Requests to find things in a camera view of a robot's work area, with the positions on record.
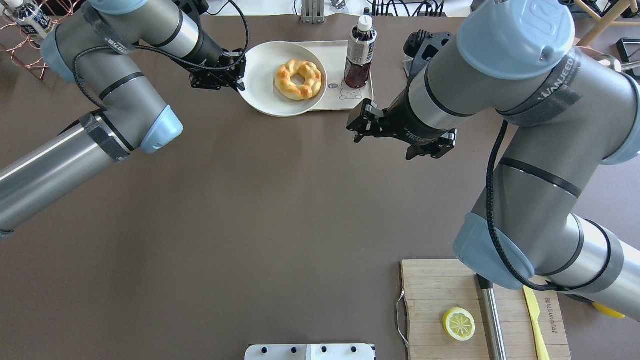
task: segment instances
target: round plate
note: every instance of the round plate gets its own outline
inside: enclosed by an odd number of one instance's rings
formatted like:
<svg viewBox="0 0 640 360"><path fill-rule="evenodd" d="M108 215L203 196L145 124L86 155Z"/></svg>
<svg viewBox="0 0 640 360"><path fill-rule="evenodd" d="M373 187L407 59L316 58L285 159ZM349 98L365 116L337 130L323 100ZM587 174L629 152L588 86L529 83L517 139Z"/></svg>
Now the round plate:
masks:
<svg viewBox="0 0 640 360"><path fill-rule="evenodd" d="M278 91L273 79L281 65L291 59L307 60L322 74L320 92L309 100L291 100ZM306 113L322 100L326 92L324 65L311 51L290 42L275 41L260 44L246 52L243 99L256 110L275 117L291 117Z"/></svg>

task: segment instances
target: robotic arm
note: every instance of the robotic arm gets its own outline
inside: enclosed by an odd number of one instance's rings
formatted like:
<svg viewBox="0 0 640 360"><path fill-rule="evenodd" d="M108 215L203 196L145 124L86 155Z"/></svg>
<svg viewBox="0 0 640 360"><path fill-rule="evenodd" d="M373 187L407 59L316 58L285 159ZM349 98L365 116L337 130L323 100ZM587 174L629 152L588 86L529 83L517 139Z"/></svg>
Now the robotic arm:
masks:
<svg viewBox="0 0 640 360"><path fill-rule="evenodd" d="M0 172L0 238L135 149L153 153L182 133L171 107L123 56L139 40L172 55L193 87L243 89L244 53L225 51L202 31L198 12L206 9L193 0L89 0L46 38L49 66L90 85L102 103L93 99L99 110Z"/></svg>
<svg viewBox="0 0 640 360"><path fill-rule="evenodd" d="M393 137L410 144L408 160L439 158L454 127L495 108L519 130L465 219L458 258L503 287L538 274L545 288L640 319L640 252L571 213L599 164L637 156L637 83L572 47L571 15L555 0L487 1L449 35L412 35L426 39L406 89L387 109L365 100L351 112L355 142Z"/></svg>

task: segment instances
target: white bottle cap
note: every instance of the white bottle cap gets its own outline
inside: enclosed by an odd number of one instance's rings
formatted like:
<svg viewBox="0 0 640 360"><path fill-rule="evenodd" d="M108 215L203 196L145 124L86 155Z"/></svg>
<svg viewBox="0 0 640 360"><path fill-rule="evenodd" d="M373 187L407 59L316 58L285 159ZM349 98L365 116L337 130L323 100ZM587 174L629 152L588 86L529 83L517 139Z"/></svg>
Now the white bottle cap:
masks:
<svg viewBox="0 0 640 360"><path fill-rule="evenodd" d="M17 9L20 6L22 6L22 4L24 4L24 0L4 0L4 1L12 9Z"/></svg>
<svg viewBox="0 0 640 360"><path fill-rule="evenodd" d="M358 30L360 31L369 31L371 30L371 26L373 25L373 18L368 15L362 15L358 19Z"/></svg>

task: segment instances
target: knife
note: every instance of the knife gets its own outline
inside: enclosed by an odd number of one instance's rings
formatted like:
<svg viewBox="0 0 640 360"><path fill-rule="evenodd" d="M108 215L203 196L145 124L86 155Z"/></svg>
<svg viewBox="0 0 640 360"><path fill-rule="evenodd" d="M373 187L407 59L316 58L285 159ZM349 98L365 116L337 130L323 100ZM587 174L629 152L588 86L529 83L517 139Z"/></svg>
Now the knife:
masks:
<svg viewBox="0 0 640 360"><path fill-rule="evenodd" d="M493 283L478 274L476 274L476 277L483 295L483 318L489 328L488 334L491 342L492 359L507 360L504 340L502 339L502 329L500 328L500 318L498 317L498 307L493 294Z"/></svg>
<svg viewBox="0 0 640 360"><path fill-rule="evenodd" d="M540 316L540 306L538 305L538 299L533 293L533 290L528 287L524 287L524 297L527 300L527 307L529 308L529 316L531 317L531 326L533 327L533 336L536 340L536 353L538 360L549 360L549 353L547 352L547 346L545 340L542 338L542 332L540 331L540 325L538 325L538 317Z"/></svg>

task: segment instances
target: cartoon drawing on tray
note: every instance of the cartoon drawing on tray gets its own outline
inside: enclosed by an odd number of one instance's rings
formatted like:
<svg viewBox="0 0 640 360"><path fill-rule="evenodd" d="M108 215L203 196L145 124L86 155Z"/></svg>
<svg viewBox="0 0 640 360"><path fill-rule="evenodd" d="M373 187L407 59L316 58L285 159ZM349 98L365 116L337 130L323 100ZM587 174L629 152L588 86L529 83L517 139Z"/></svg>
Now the cartoon drawing on tray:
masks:
<svg viewBox="0 0 640 360"><path fill-rule="evenodd" d="M353 100L362 99L362 92L360 89L350 88L342 82L342 88L340 88L340 100Z"/></svg>

